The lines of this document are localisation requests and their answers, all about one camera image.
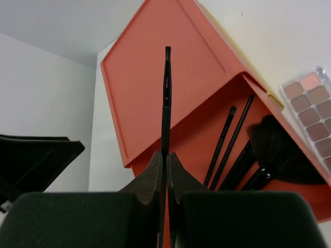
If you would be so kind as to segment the small black powder brush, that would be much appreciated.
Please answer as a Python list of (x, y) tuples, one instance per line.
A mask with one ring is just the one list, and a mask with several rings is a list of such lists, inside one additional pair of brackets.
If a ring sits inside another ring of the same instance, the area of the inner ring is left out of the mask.
[(227, 173), (218, 191), (235, 190), (255, 161), (254, 150), (249, 140)]

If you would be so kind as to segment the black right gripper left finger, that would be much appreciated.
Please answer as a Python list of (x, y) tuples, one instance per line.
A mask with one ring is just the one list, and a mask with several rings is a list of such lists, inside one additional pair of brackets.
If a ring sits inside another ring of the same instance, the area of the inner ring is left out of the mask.
[(162, 247), (162, 154), (117, 192), (28, 193), (1, 225), (1, 247)]

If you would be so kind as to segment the small clear eyeshadow palette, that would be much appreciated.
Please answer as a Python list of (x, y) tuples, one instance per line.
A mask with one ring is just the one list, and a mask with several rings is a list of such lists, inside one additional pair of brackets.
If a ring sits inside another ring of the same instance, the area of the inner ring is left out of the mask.
[(330, 173), (330, 77), (316, 66), (282, 84), (280, 93), (308, 146)]

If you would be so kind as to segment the thin black liner brush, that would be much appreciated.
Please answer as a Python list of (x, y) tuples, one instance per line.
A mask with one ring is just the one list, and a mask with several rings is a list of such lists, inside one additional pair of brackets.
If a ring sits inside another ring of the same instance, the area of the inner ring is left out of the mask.
[(160, 191), (160, 222), (158, 247), (163, 247), (164, 219), (167, 196), (167, 155), (170, 147), (170, 125), (172, 106), (172, 76), (171, 76), (171, 47), (165, 48), (165, 65), (163, 76), (163, 105), (161, 124), (161, 154), (162, 154), (162, 177)]

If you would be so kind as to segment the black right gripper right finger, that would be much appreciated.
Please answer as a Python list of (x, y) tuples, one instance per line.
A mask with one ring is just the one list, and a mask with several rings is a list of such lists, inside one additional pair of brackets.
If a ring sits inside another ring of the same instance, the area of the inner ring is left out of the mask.
[(294, 192), (208, 190), (167, 156), (170, 247), (326, 247)]

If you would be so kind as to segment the black fan brush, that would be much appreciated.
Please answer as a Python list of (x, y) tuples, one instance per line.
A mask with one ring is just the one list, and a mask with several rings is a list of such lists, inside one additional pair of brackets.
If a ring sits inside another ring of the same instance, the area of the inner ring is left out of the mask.
[(248, 126), (247, 134), (259, 168), (242, 191), (261, 190), (272, 180), (299, 185), (326, 184), (273, 115), (264, 116), (261, 122)]

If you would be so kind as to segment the thin dark makeup brush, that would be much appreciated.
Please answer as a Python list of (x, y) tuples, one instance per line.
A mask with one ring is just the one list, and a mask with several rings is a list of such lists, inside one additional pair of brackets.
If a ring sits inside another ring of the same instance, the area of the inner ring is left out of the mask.
[(229, 142), (229, 144), (228, 144), (228, 146), (227, 146), (227, 148), (225, 150), (225, 153), (223, 155), (223, 158), (222, 158), (222, 160), (221, 160), (221, 162), (219, 164), (219, 167), (218, 167), (218, 169), (217, 169), (217, 171), (215, 173), (215, 176), (214, 176), (214, 178), (213, 178), (213, 180), (212, 180), (212, 182), (210, 184), (210, 188), (209, 188), (210, 190), (214, 190), (215, 189), (215, 187), (216, 187), (216, 185), (217, 185), (217, 183), (218, 183), (218, 181), (220, 179), (220, 176), (221, 176), (221, 174), (223, 172), (223, 169), (224, 169), (224, 167), (225, 167), (225, 165), (227, 163), (227, 160), (228, 160), (228, 158), (229, 158), (229, 156), (231, 154), (231, 151), (232, 151), (232, 148), (233, 148), (233, 146), (235, 144), (235, 141), (236, 141), (236, 139), (237, 139), (237, 137), (239, 135), (240, 129), (241, 129), (243, 123), (244, 123), (244, 120), (245, 120), (245, 118), (247, 116), (247, 113), (249, 111), (249, 108), (250, 108), (250, 106), (251, 106), (251, 104), (253, 102), (253, 99), (254, 99), (254, 96), (251, 95), (249, 97), (246, 105), (245, 105), (245, 108), (244, 108), (244, 110), (243, 110), (243, 112), (242, 112), (242, 114), (240, 116), (240, 119), (238, 121), (238, 124), (237, 124), (235, 130), (234, 130), (234, 133), (233, 133), (233, 135), (232, 135), (232, 137), (230, 139), (230, 142)]

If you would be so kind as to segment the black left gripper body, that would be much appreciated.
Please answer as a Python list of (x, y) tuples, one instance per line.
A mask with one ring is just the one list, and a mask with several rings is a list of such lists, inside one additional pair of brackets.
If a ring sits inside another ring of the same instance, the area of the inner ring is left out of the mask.
[(1, 135), (1, 212), (28, 192), (43, 192), (83, 151), (67, 137)]

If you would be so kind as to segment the orange drawer box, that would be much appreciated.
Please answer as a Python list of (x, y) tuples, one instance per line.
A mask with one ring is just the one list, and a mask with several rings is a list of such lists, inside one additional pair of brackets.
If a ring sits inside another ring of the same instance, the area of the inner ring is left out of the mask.
[(273, 115), (322, 176), (330, 176), (282, 114), (280, 99), (227, 30), (197, 1), (145, 1), (101, 62), (119, 150), (139, 175), (160, 149), (165, 48), (171, 47), (170, 149), (203, 181), (231, 106), (233, 132)]

